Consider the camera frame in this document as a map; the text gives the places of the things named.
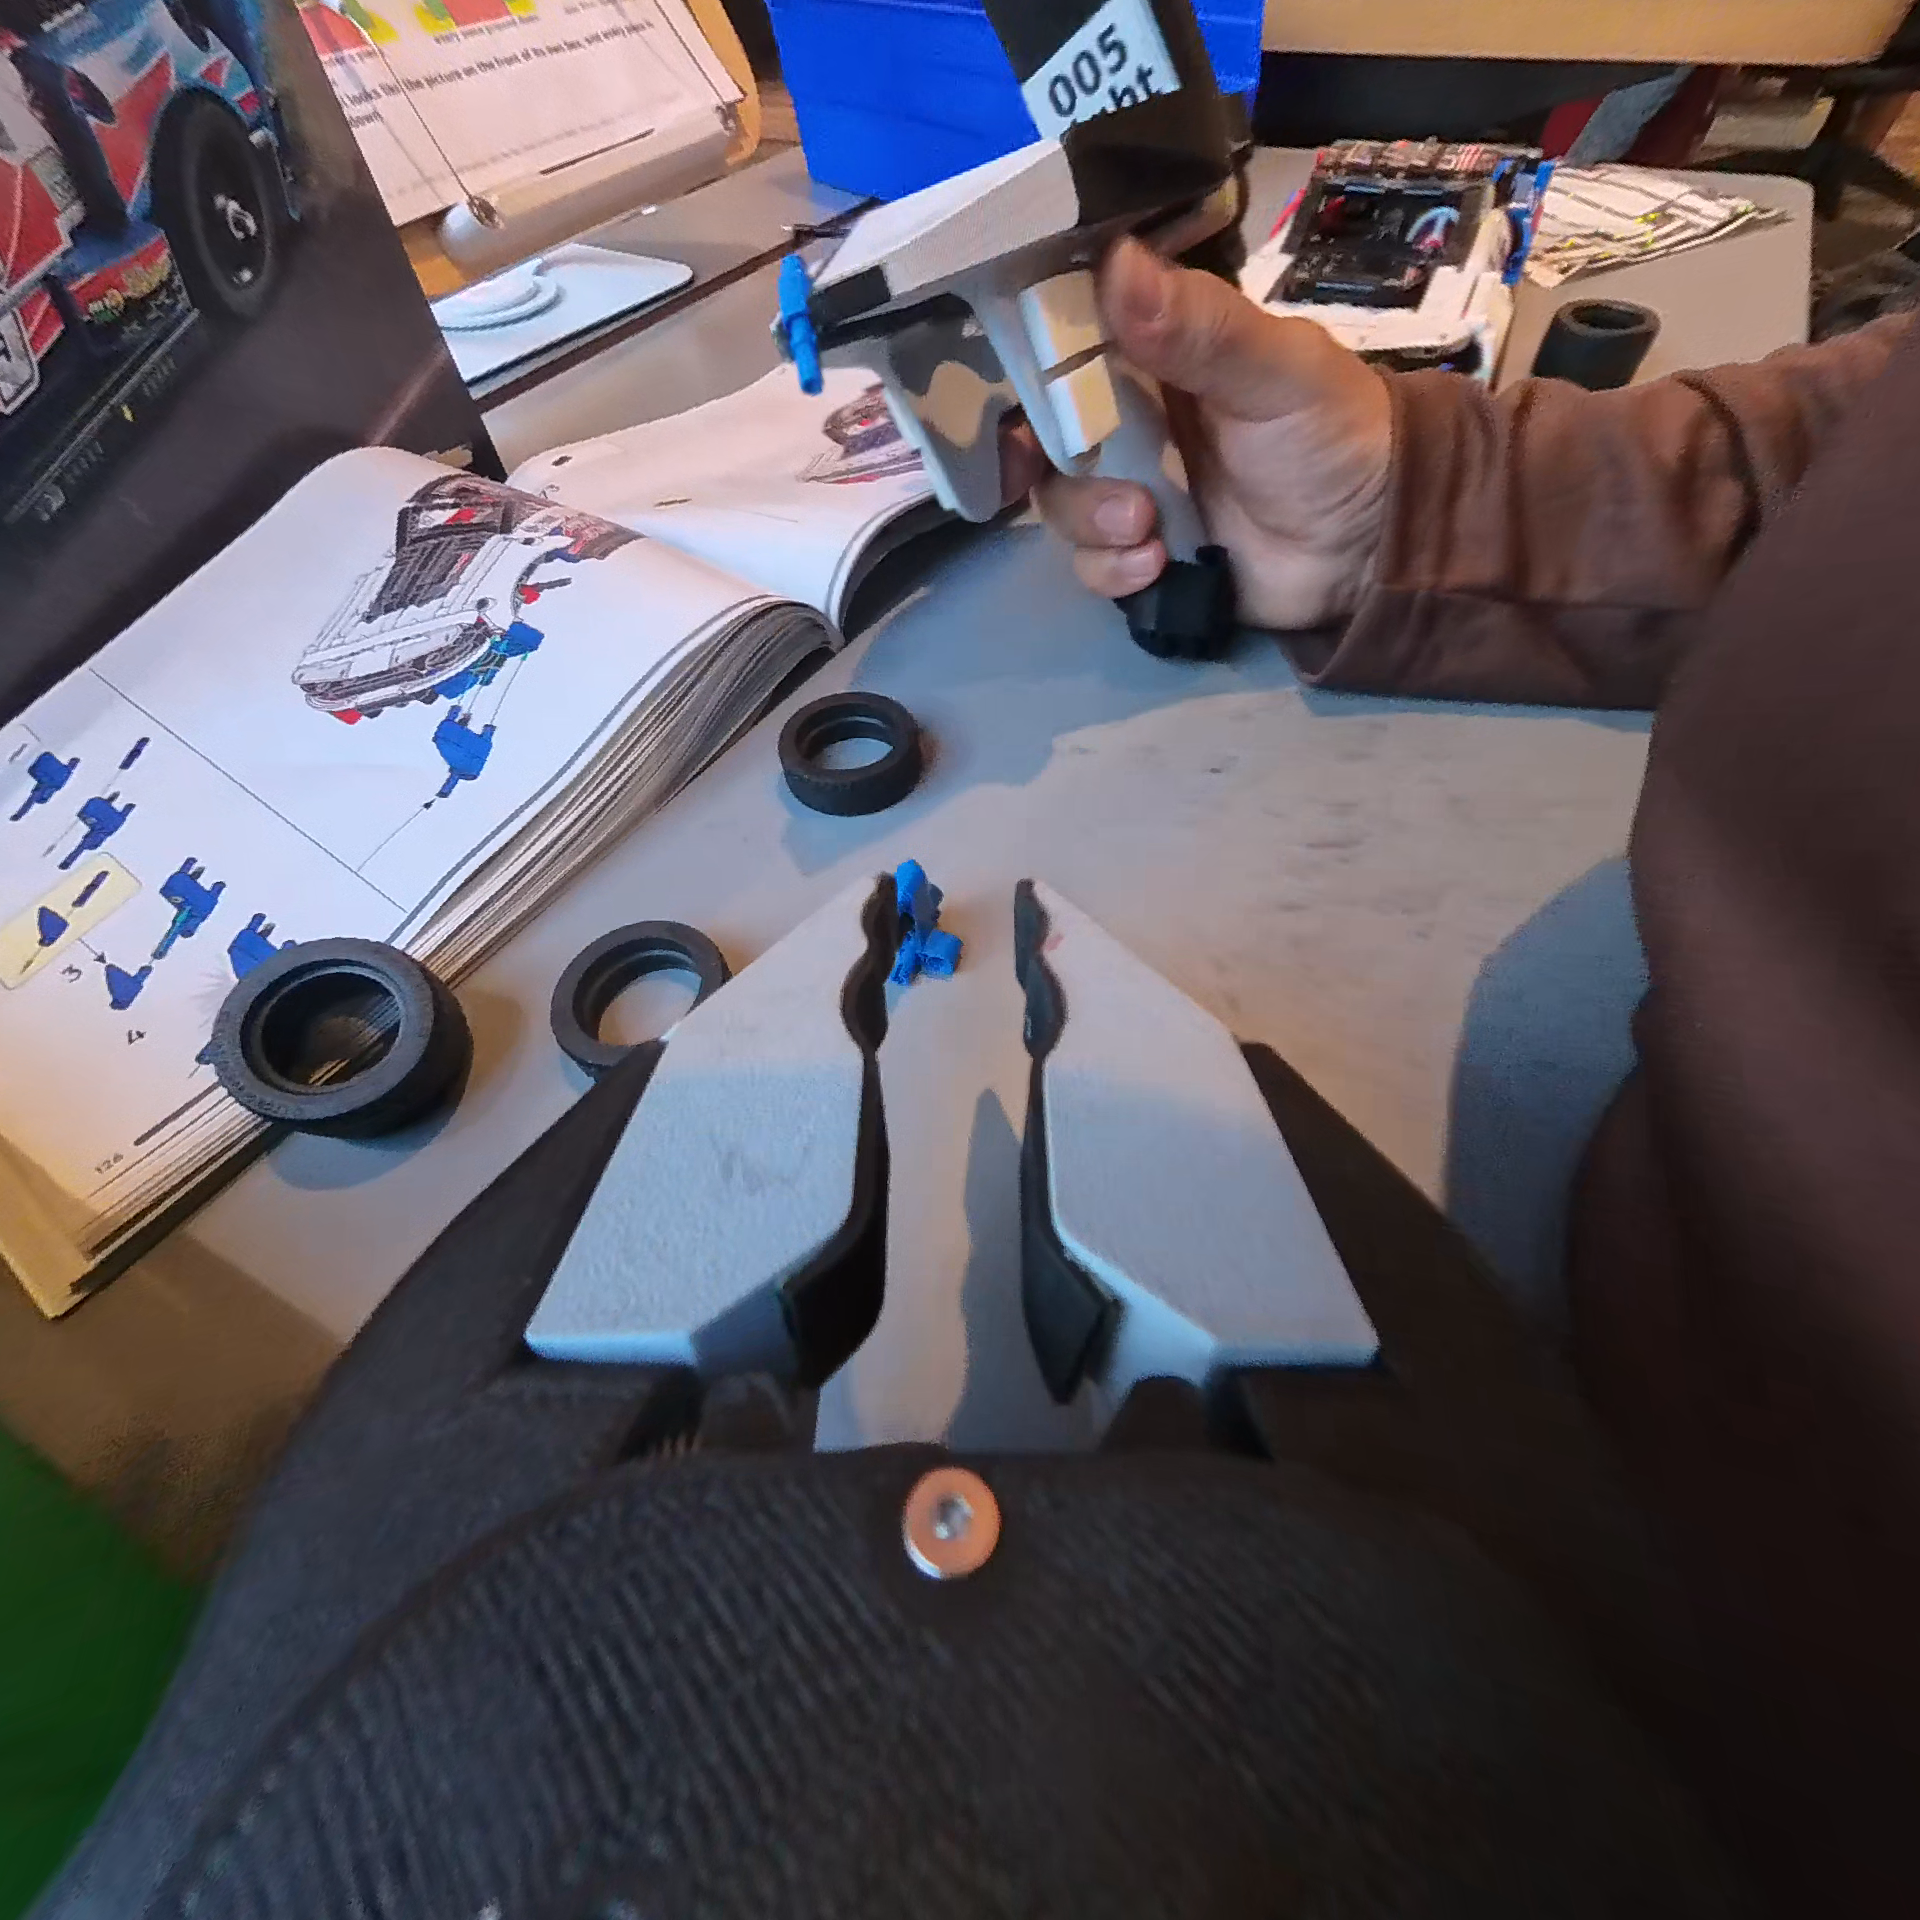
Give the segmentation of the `grey desk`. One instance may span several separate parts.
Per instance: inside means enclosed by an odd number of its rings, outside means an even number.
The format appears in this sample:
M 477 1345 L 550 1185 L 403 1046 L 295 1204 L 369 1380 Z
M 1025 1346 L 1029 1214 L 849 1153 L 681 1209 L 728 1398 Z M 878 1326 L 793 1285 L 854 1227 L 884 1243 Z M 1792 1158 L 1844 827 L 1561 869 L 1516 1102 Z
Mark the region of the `grey desk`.
M 843 690 L 923 734 L 919 786 L 869 819 L 798 804 L 777 753 Z M 824 1393 L 824 1444 L 1081 1435 L 1020 1369 L 1020 878 L 1272 1046 L 1553 1328 L 1573 1171 L 1641 994 L 1623 852 L 1646 728 L 1334 698 L 1263 635 L 1149 661 L 1041 528 L 925 534 L 841 657 L 461 984 L 476 1058 L 438 1125 L 276 1142 L 64 1320 L 5 1281 L 5 1429 L 203 1573 L 334 1354 L 582 1090 L 547 1030 L 565 962 L 672 920 L 743 970 L 901 858 L 945 890 L 967 955 L 901 1000 L 879 1052 L 889 1292 Z

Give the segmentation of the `blue pin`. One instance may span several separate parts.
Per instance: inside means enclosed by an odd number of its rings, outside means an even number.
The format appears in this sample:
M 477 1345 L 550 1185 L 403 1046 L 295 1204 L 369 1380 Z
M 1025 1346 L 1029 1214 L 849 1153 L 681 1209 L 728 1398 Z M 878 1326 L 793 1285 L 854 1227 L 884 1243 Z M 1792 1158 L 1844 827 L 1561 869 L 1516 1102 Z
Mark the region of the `blue pin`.
M 824 365 L 811 316 L 809 266 L 801 251 L 789 251 L 780 261 L 774 293 L 774 348 L 795 371 L 799 392 L 809 397 L 820 397 L 824 392 Z

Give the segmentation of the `white stand base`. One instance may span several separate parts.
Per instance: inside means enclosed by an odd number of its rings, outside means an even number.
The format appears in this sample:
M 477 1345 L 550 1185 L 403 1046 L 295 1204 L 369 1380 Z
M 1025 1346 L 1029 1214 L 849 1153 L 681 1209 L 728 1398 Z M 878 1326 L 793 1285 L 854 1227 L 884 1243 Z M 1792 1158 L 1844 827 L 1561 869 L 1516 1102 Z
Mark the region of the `white stand base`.
M 584 242 L 431 299 L 430 313 L 471 392 L 685 293 L 691 266 Z

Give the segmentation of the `blue storage bin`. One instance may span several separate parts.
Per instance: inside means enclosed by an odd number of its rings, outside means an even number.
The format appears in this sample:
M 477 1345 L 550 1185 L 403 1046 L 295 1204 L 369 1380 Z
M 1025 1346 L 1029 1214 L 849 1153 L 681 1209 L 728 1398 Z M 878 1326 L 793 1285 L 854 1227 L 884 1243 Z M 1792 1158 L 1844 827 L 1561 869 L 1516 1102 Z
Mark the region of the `blue storage bin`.
M 1062 142 L 1125 213 L 1225 185 L 1253 147 L 1256 2 L 769 5 L 814 180 L 899 201 Z

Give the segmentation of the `open instruction booklet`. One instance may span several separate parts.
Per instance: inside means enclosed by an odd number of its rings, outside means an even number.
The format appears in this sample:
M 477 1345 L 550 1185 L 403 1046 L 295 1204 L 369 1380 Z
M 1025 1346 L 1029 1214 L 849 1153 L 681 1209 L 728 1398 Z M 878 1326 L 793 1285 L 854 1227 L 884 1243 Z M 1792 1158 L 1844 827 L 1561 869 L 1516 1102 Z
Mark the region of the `open instruction booklet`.
M 308 473 L 5 722 L 5 1281 L 64 1316 L 254 1147 L 213 1066 L 254 972 L 364 940 L 459 985 L 955 523 L 863 371 L 507 485 Z

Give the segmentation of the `toy car model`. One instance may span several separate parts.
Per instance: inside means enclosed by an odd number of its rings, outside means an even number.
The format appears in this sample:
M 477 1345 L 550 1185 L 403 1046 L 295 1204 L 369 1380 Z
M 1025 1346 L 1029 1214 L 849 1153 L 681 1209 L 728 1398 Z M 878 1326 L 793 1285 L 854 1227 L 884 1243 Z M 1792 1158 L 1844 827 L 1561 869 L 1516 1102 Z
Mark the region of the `toy car model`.
M 1488 386 L 1552 176 L 1532 147 L 1339 140 L 1313 155 L 1239 288 L 1369 365 Z

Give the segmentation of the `printed instruction board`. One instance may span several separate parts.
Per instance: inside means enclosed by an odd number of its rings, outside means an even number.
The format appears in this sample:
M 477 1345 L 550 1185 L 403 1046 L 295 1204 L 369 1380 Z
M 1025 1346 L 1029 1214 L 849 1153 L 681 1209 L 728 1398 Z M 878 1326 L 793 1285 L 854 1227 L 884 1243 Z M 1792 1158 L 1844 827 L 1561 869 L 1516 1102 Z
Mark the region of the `printed instruction board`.
M 688 5 L 315 2 L 300 18 L 396 226 L 635 140 L 732 131 L 745 92 Z

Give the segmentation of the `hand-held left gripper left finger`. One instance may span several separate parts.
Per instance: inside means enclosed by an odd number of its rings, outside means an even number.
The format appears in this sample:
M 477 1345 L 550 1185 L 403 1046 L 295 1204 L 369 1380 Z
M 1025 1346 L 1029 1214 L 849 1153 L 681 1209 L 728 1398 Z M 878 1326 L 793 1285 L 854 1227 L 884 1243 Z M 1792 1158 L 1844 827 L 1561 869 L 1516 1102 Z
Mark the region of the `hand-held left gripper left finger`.
M 873 1333 L 895 885 L 848 886 L 685 1014 L 524 1331 L 542 1360 L 820 1388 Z

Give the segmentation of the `person's right forearm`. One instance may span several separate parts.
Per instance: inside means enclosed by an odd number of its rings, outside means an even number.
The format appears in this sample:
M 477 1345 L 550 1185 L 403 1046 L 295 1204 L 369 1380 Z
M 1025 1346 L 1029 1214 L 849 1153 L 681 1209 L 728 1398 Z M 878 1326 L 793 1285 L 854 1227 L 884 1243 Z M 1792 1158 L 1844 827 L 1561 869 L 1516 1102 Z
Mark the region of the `person's right forearm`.
M 1281 651 L 1334 693 L 1632 710 L 1839 434 L 1916 313 L 1608 394 L 1388 374 L 1380 534 L 1348 612 Z

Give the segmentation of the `sticker sheet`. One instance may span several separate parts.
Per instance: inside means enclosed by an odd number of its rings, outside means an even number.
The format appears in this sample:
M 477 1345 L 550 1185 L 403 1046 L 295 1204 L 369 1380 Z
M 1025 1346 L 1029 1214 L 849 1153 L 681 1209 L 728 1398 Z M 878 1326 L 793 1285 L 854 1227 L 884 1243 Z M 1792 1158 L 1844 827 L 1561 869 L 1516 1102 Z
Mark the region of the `sticker sheet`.
M 1521 277 L 1553 291 L 1782 220 L 1777 208 L 1701 189 L 1680 176 L 1615 163 L 1580 169 L 1556 164 L 1543 193 Z

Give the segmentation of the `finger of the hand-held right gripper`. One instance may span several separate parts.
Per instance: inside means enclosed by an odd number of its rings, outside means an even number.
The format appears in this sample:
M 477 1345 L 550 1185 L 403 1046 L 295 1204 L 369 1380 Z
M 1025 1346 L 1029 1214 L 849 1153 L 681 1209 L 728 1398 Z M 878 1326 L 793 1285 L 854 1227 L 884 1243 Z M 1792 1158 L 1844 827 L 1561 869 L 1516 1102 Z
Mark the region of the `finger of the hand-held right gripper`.
M 883 373 L 949 512 L 1005 505 L 1001 426 L 1040 405 L 1040 358 L 1015 306 L 905 306 L 884 316 Z
M 1092 269 L 1120 226 L 1120 203 L 1077 178 L 1062 142 L 1033 142 L 861 213 L 822 266 L 807 266 L 822 385 L 830 368 L 878 380 L 886 413 L 921 460 L 905 409 L 879 380 L 884 316 L 1015 306 L 1040 358 L 1040 405 L 1021 417 L 1055 469 L 1095 466 L 1121 409 Z

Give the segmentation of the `person's right hand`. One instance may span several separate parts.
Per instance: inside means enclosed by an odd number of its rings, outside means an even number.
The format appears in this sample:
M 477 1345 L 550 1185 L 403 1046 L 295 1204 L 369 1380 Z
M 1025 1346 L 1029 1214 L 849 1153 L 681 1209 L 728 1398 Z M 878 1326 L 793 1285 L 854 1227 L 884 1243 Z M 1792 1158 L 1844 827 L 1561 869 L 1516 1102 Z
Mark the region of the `person's right hand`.
M 1310 633 L 1348 619 L 1385 538 L 1385 377 L 1307 320 L 1135 238 L 1109 249 L 1096 291 L 1120 362 L 1158 394 L 1240 622 Z

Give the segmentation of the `black car picture box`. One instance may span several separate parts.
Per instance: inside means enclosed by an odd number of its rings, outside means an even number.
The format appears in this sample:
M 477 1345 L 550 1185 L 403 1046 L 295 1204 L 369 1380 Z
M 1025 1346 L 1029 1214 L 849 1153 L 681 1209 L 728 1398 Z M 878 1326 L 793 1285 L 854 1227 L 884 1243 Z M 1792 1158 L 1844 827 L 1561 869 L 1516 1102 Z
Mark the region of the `black car picture box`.
M 300 5 L 3 5 L 3 715 L 307 473 L 501 478 Z

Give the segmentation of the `black toy tyre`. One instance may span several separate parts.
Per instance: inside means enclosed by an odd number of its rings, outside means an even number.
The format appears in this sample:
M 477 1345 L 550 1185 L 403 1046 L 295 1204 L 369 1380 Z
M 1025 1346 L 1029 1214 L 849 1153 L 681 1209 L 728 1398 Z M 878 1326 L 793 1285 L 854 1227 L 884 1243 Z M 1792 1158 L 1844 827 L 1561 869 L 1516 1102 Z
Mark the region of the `black toy tyre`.
M 673 1034 L 643 1042 L 612 1042 L 604 1020 L 612 1001 L 644 977 L 683 972 L 695 984 L 691 1011 L 732 981 L 732 966 L 701 930 L 670 920 L 612 928 L 579 948 L 563 970 L 548 1001 L 548 1028 L 560 1052 L 589 1080 L 600 1080 L 629 1058 L 653 1060 Z
M 869 742 L 879 754 L 830 763 L 830 750 Z M 901 804 L 923 774 L 919 718 L 901 702 L 843 690 L 795 708 L 777 741 L 790 797 L 830 819 L 869 819 Z
M 451 987 L 368 940 L 289 944 L 213 1020 L 205 1062 L 252 1117 L 289 1134 L 384 1138 L 451 1105 L 473 1036 Z
M 1644 304 L 1568 301 L 1552 313 L 1529 374 L 1566 381 L 1584 394 L 1615 394 L 1644 368 L 1659 332 L 1659 313 Z

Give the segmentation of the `green storage bin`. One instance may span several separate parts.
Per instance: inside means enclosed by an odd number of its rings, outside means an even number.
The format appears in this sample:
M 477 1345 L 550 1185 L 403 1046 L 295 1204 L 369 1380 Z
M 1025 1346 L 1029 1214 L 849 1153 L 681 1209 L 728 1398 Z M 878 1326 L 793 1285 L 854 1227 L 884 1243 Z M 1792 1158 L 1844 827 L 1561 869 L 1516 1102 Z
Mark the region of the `green storage bin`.
M 145 1733 L 198 1611 L 38 1454 L 3 1437 L 3 1916 L 27 1913 Z

